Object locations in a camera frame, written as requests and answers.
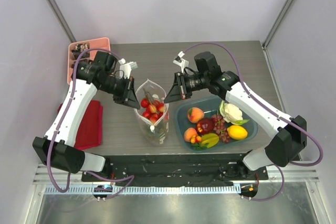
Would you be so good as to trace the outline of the red cherry bunch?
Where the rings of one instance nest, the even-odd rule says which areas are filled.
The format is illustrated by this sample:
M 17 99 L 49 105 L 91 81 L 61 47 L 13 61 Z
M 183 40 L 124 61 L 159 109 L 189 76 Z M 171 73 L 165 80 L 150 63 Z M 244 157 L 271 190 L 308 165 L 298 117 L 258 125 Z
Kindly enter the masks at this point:
M 152 124 L 169 120 L 168 106 L 163 102 L 163 98 L 159 98 L 158 94 L 154 94 L 149 90 L 142 88 L 144 97 L 140 102 L 140 106 L 144 109 L 140 115 L 148 119 Z

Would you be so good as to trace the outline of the clear zip top bag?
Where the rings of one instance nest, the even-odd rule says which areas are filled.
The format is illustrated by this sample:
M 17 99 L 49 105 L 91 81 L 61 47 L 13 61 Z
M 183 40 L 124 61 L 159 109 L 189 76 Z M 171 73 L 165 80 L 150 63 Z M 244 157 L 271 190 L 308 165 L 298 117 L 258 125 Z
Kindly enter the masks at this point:
M 142 134 L 153 145 L 164 144 L 169 132 L 169 105 L 164 103 L 165 90 L 147 79 L 135 94 L 140 108 L 134 112 Z

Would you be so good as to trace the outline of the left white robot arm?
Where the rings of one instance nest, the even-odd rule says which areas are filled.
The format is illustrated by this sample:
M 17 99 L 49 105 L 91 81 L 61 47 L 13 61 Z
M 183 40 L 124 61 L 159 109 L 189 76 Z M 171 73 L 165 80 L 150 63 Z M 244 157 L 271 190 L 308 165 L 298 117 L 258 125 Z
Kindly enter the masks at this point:
M 113 96 L 113 101 L 134 109 L 140 104 L 134 91 L 131 71 L 138 67 L 126 62 L 107 49 L 96 49 L 94 60 L 77 58 L 67 96 L 44 137 L 36 137 L 33 149 L 48 169 L 57 168 L 69 173 L 91 171 L 105 182 L 112 174 L 106 158 L 86 153 L 74 147 L 77 132 L 89 103 L 97 91 Z

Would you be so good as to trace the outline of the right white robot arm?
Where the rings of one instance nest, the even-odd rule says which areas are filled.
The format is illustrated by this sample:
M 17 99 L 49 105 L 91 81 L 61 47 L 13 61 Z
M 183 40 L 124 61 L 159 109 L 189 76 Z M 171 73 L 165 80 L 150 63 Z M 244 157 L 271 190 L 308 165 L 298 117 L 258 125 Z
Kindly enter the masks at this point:
M 175 73 L 173 86 L 164 99 L 171 103 L 189 99 L 194 91 L 208 89 L 211 94 L 229 102 L 261 126 L 271 138 L 265 147 L 248 152 L 237 166 L 237 173 L 242 179 L 250 179 L 256 170 L 275 164 L 287 166 L 307 145 L 303 131 L 307 121 L 278 111 L 265 102 L 256 93 L 244 88 L 238 75 L 231 71 L 223 72 L 215 56 L 209 51 L 194 57 L 197 72 L 193 75 L 184 71 Z

